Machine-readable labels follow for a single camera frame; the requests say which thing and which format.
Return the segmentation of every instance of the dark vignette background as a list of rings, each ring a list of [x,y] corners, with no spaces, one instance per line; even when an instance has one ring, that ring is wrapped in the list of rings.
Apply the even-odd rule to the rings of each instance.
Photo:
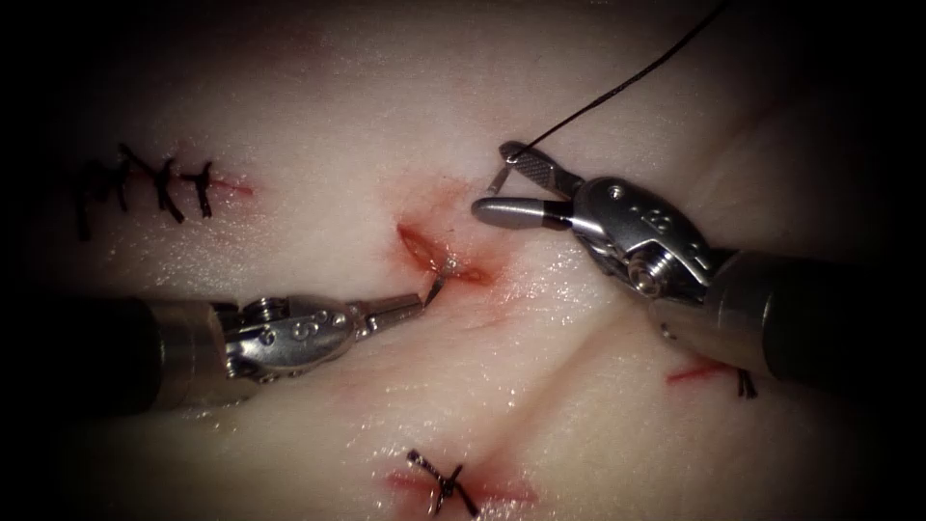
[[[156,52],[165,39],[195,31],[198,19],[236,16],[245,5],[217,0],[83,2],[53,8],[29,6],[19,12],[18,20],[24,21],[22,30],[28,36],[11,42],[8,49],[15,55],[14,88],[22,89],[19,99],[25,100],[21,105],[14,101],[18,106],[12,112],[22,117],[21,128],[25,132],[21,134],[21,143],[13,140],[15,150],[8,151],[8,157],[14,158],[14,168],[7,177],[12,182],[8,183],[5,210],[6,223],[10,226],[8,236],[12,239],[7,249],[11,253],[8,269],[13,274],[9,284],[13,288],[11,302],[18,310],[25,310],[25,313],[10,315],[13,320],[8,323],[16,324],[14,352],[28,364],[47,367],[50,358],[54,368],[65,365],[67,356],[79,356],[80,349],[92,348],[68,345],[67,339],[54,337],[36,342],[37,332],[48,327],[49,317],[67,310],[47,309],[42,305],[44,297],[54,294],[55,288],[48,287],[30,272],[29,259],[19,255],[17,248],[24,237],[34,232],[29,227],[30,215],[44,210],[42,194],[60,189],[56,187],[61,186],[57,174],[61,171],[58,150],[62,143],[56,128],[63,109],[71,103],[70,93],[95,70],[131,60],[139,53]],[[663,9],[663,5],[654,1],[652,9]],[[872,382],[864,383],[878,390],[873,394],[876,399],[863,412],[872,414],[873,418],[871,483],[856,497],[846,498],[848,511],[834,512],[834,517],[880,518],[905,513],[916,497],[912,488],[920,481],[915,476],[920,458],[913,456],[919,452],[919,447],[910,443],[908,432],[917,423],[922,410],[921,406],[912,406],[915,376],[907,369],[921,358],[917,352],[921,341],[908,338],[912,330],[909,326],[916,322],[914,318],[907,319],[909,312],[904,311],[916,306],[905,299],[918,296],[910,289],[918,286],[919,277],[913,271],[915,267],[906,266],[910,260],[900,261],[906,251],[897,240],[902,235],[900,231],[910,224],[906,220],[910,208],[905,205],[908,198],[901,194],[915,191],[916,177],[922,170],[921,166],[905,164],[902,159],[905,154],[901,153],[905,149],[903,143],[908,141],[907,133],[917,132],[908,130],[911,122],[918,123],[912,109],[917,104],[915,98],[906,94],[910,80],[915,78],[915,73],[909,70],[917,68],[921,58],[911,60],[910,52],[899,38],[905,32],[905,18],[912,13],[897,11],[887,3],[851,5],[739,0],[731,7],[760,10],[766,16],[763,23],[777,25],[782,32],[804,35],[807,43],[803,60],[808,74],[817,76],[819,82],[837,86],[856,100],[851,116],[856,121],[854,135],[857,139],[845,146],[866,148],[870,151],[871,163],[859,169],[853,181],[870,194],[872,207],[891,211],[888,219],[891,226],[885,228],[883,240],[873,248],[872,255],[859,260],[869,267],[858,274],[858,284],[884,286],[885,299],[859,304],[890,308],[892,321],[885,324],[885,343],[869,347],[873,356],[877,353],[895,358],[897,367],[891,373],[873,375]],[[525,4],[525,9],[529,8],[530,3]],[[15,23],[15,20],[8,20],[8,23]],[[833,175],[820,173],[824,178]],[[102,327],[103,323],[101,320],[92,327]],[[61,350],[49,353],[46,350],[49,344],[66,345],[67,356],[61,356]],[[21,407],[20,418],[25,419],[23,423],[27,425],[25,431],[35,430],[34,435],[27,434],[20,444],[26,451],[14,456],[14,460],[23,457],[29,462],[30,472],[26,475],[31,478],[23,483],[34,484],[41,492],[44,501],[36,504],[39,511],[50,509],[47,513],[52,513],[63,509],[61,513],[74,514],[67,512],[68,507],[58,501],[67,495],[61,490],[57,477],[61,469],[55,461],[43,456],[54,453],[50,444],[55,440],[55,402],[66,398],[43,396],[40,381],[28,378],[20,382],[24,375],[14,373],[14,385],[20,392],[14,395],[13,410],[18,412]],[[26,453],[39,457],[27,457]]]

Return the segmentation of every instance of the pale skin surface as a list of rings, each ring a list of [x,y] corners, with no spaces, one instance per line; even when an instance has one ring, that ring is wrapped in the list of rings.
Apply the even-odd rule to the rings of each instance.
[[[92,448],[68,453],[91,469],[69,494],[115,516],[197,519],[395,519],[411,498],[424,518],[421,493],[383,484],[417,448],[447,473],[501,458],[531,484],[534,504],[487,505],[485,519],[839,512],[866,472],[839,403],[763,379],[746,402],[729,373],[668,387],[692,357],[661,342],[643,305],[569,233],[497,235],[468,213],[501,165],[498,144],[528,141],[613,87],[713,7],[680,4],[162,14],[178,36],[153,33],[150,52],[126,52],[74,91],[57,130],[66,164],[115,166],[125,142],[155,168],[174,153],[184,172],[212,159],[217,178],[256,195],[217,190],[203,220],[192,187],[177,183],[187,216],[177,225],[136,178],[131,212],[91,206],[94,240],[78,244],[62,193],[34,223],[36,277],[94,294],[240,301],[424,291],[430,279],[379,257],[414,187],[446,177],[474,187],[454,209],[449,247],[506,237],[514,291],[449,290],[420,320],[232,409],[92,427]],[[807,34],[741,4],[540,148],[586,178],[660,193],[712,244],[869,254],[884,223],[851,181],[866,150],[835,145],[854,143],[852,120],[837,116],[851,97],[800,65]],[[540,195],[518,182],[506,192]],[[509,321],[487,327],[481,306],[509,300]],[[468,518],[458,499],[445,509]]]

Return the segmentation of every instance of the wound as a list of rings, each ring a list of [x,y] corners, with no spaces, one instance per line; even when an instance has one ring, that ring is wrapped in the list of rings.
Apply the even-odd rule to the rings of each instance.
[[[720,362],[705,361],[697,367],[667,374],[666,383],[668,385],[677,385],[687,382],[706,381],[721,374],[732,374],[734,369]],[[759,396],[755,391],[755,384],[752,382],[749,371],[736,369],[736,379],[738,397],[753,399]]]
[[[492,284],[492,277],[488,273],[479,267],[466,265],[451,252],[448,244],[437,244],[405,225],[399,224],[395,230],[419,269],[465,283],[481,286]]]
[[[505,456],[491,457],[473,466],[456,465],[449,475],[440,472],[417,450],[408,452],[406,460],[407,470],[390,472],[383,481],[389,489],[407,494],[398,506],[400,519],[417,517],[425,511],[436,515],[441,508],[465,509],[473,518],[503,514],[517,517],[519,511],[539,501],[523,471],[517,470],[517,463]]]
[[[210,187],[228,189],[244,196],[254,195],[254,189],[248,186],[239,186],[224,180],[213,179],[212,161],[206,161],[197,174],[183,173],[174,176],[173,165],[175,160],[172,157],[168,158],[160,169],[155,169],[135,154],[128,145],[119,143],[118,150],[124,157],[118,167],[107,168],[100,161],[94,159],[88,161],[77,175],[70,180],[69,191],[74,203],[77,220],[77,237],[82,241],[88,241],[92,236],[88,214],[88,203],[90,201],[105,204],[110,193],[114,192],[119,208],[128,213],[129,208],[125,191],[127,181],[133,174],[141,174],[153,181],[157,196],[157,207],[161,210],[167,210],[178,224],[182,224],[186,217],[177,207],[168,191],[168,186],[172,180],[186,181],[192,185],[196,191],[200,213],[204,219],[212,217],[212,206],[209,203],[207,193]]]
[[[476,503],[473,502],[473,499],[470,498],[470,495],[467,494],[466,490],[463,488],[463,485],[457,481],[460,473],[463,472],[463,465],[457,465],[453,469],[453,473],[449,477],[442,475],[434,465],[424,459],[424,456],[418,453],[416,450],[411,450],[408,452],[408,460],[414,464],[424,469],[428,474],[430,474],[436,481],[438,487],[437,500],[434,503],[432,512],[436,516],[441,513],[441,508],[444,505],[444,501],[453,497],[454,493],[458,493],[460,499],[463,501],[463,505],[466,506],[466,510],[470,512],[470,516],[474,519],[479,517],[479,508],[476,506]]]

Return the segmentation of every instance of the black suture thread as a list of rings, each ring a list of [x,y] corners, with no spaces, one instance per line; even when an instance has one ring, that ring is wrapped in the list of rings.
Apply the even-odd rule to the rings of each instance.
[[[77,217],[77,237],[81,241],[91,239],[90,219],[87,213],[87,196],[92,195],[100,203],[106,203],[109,200],[109,191],[116,192],[116,198],[119,202],[119,208],[128,213],[128,202],[125,198],[125,184],[128,181],[131,164],[138,166],[148,177],[154,181],[154,187],[157,190],[157,206],[160,209],[167,209],[171,216],[178,223],[183,223],[185,217],[183,213],[174,204],[170,193],[167,191],[167,185],[171,180],[171,166],[174,159],[170,158],[165,161],[160,171],[155,171],[148,163],[143,161],[128,145],[119,143],[119,153],[125,156],[125,159],[115,169],[106,168],[98,160],[88,161],[80,172],[74,176],[70,182],[71,198],[74,202],[74,211]],[[212,161],[208,161],[203,167],[203,171],[198,175],[182,174],[179,177],[183,180],[191,180],[196,186],[196,192],[199,197],[200,210],[203,218],[212,217],[212,207],[206,196],[206,189],[211,183]]]
[[[119,208],[128,212],[125,202],[125,180],[128,178],[128,161],[116,169],[109,169],[99,161],[88,161],[71,180],[70,192],[77,214],[77,236],[82,241],[90,240],[90,219],[87,215],[87,196],[92,195],[100,203],[109,200],[109,191],[115,190]]]
[[[203,212],[203,218],[212,217],[212,207],[209,205],[209,198],[205,194],[205,190],[209,187],[209,169],[212,168],[212,161],[205,163],[203,171],[196,174],[180,174],[180,178],[187,181],[192,181],[196,186],[196,196],[200,200],[200,211]]]
[[[127,157],[129,161],[135,163],[135,166],[142,169],[143,172],[148,174],[148,177],[154,180],[154,188],[157,190],[157,207],[162,210],[167,209],[178,223],[182,223],[184,220],[183,213],[181,213],[177,205],[174,204],[174,200],[171,199],[171,194],[167,191],[167,185],[171,181],[171,165],[174,163],[174,159],[171,157],[167,161],[164,161],[164,166],[161,167],[161,170],[155,171],[148,163],[142,161],[141,158],[135,155],[125,143],[119,143],[119,152]]]
[[[543,134],[540,134],[540,137],[538,137],[537,139],[535,139],[535,140],[531,141],[530,143],[528,143],[524,148],[522,148],[522,149],[520,149],[519,151],[517,151],[514,155],[510,156],[507,160],[509,160],[509,161],[514,161],[514,160],[517,159],[522,153],[524,153],[525,151],[528,151],[528,150],[532,149],[532,148],[533,148],[534,146],[536,146],[538,143],[540,143],[541,141],[543,141],[543,140],[547,139],[548,137],[550,137],[550,135],[553,134],[554,132],[556,132],[557,130],[560,130],[560,129],[563,128],[564,126],[566,126],[566,125],[572,123],[576,118],[582,116],[582,114],[584,114],[584,113],[588,112],[589,110],[591,110],[591,109],[597,107],[598,105],[604,103],[605,101],[608,101],[608,100],[611,99],[612,97],[617,96],[617,95],[620,94],[620,92],[623,91],[624,89],[626,89],[626,88],[630,87],[631,85],[637,83],[638,81],[642,80],[643,77],[644,77],[646,74],[649,74],[650,72],[652,72],[653,70],[657,69],[659,66],[661,66],[662,64],[664,64],[665,62],[667,62],[669,58],[671,58],[676,52],[680,51],[680,50],[682,49],[682,47],[684,47],[685,45],[687,45],[689,41],[691,41],[695,36],[697,36],[698,33],[700,33],[705,27],[707,27],[712,21],[714,21],[714,18],[716,18],[717,15],[720,14],[720,13],[723,11],[723,9],[726,8],[726,6],[727,6],[728,3],[729,3],[729,0],[722,0],[722,1],[718,4],[718,6],[717,6],[716,8],[714,8],[713,11],[711,11],[707,16],[705,16],[704,19],[702,19],[702,20],[700,21],[700,23],[698,23],[698,24],[694,27],[694,29],[692,29],[691,31],[689,31],[688,34],[686,34],[684,37],[682,37],[681,40],[679,40],[675,45],[673,45],[672,48],[670,48],[668,51],[666,51],[666,53],[663,54],[662,56],[660,56],[655,62],[649,64],[649,65],[646,66],[643,70],[641,70],[640,72],[637,72],[636,74],[634,74],[633,76],[631,76],[630,79],[628,79],[627,81],[621,83],[621,84],[618,85],[617,87],[614,87],[613,89],[611,89],[611,90],[607,91],[606,93],[600,95],[600,96],[597,97],[594,101],[592,101],[591,103],[589,103],[589,104],[586,105],[585,107],[579,109],[579,111],[576,112],[575,114],[573,114],[572,116],[569,116],[569,117],[566,118],[565,120],[563,120],[563,121],[561,121],[561,122],[555,124],[555,125],[553,126],[553,128],[547,130],[547,131],[544,132]]]
[[[736,396],[741,397],[743,394],[746,395],[746,399],[753,399],[759,396],[755,391],[755,385],[752,383],[752,375],[749,374],[747,370],[736,370],[738,382],[738,391]]]
[[[423,468],[437,480],[437,486],[441,489],[441,493],[437,496],[437,503],[434,506],[435,516],[440,513],[441,507],[444,505],[444,500],[452,497],[454,491],[459,492],[460,499],[462,499],[463,503],[466,505],[466,510],[470,512],[470,516],[474,519],[479,516],[480,512],[476,503],[470,498],[470,495],[466,493],[466,490],[463,489],[463,485],[456,480],[460,476],[460,472],[463,471],[463,465],[457,465],[456,468],[453,469],[453,474],[451,474],[449,478],[444,478],[434,465],[431,465],[428,460],[424,459],[424,456],[418,451],[414,449],[411,450],[408,452],[407,457],[409,461]]]

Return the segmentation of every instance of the skin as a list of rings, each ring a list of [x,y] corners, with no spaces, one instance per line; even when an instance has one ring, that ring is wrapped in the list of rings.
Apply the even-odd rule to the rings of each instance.
[[[454,197],[426,233],[474,261],[480,245],[509,254],[495,285],[451,282],[419,320],[245,404],[63,430],[52,464],[65,504],[120,518],[424,519],[427,493],[388,481],[416,475],[413,448],[446,476],[462,463],[463,486],[529,484],[531,501],[488,500],[485,519],[806,518],[866,502],[878,456],[863,411],[765,379],[747,402],[732,372],[668,386],[698,361],[668,348],[570,233],[469,215],[501,142],[529,141],[712,8],[167,5],[63,51],[90,58],[56,62],[71,75],[48,111],[55,165],[115,168],[127,143],[155,169],[173,156],[197,174],[211,160],[212,178],[255,195],[215,187],[205,220],[192,184],[174,182],[178,225],[150,180],[131,178],[130,212],[90,205],[94,239],[79,243],[68,192],[48,180],[22,236],[30,284],[238,301],[424,293],[429,275],[389,259],[396,225],[442,191]],[[862,87],[826,54],[830,37],[857,44],[814,32],[814,16],[736,3],[540,148],[577,175],[659,193],[712,245],[865,260],[889,225],[866,170],[877,142]],[[543,195],[515,177],[504,192]],[[459,498],[441,517],[469,518]]]

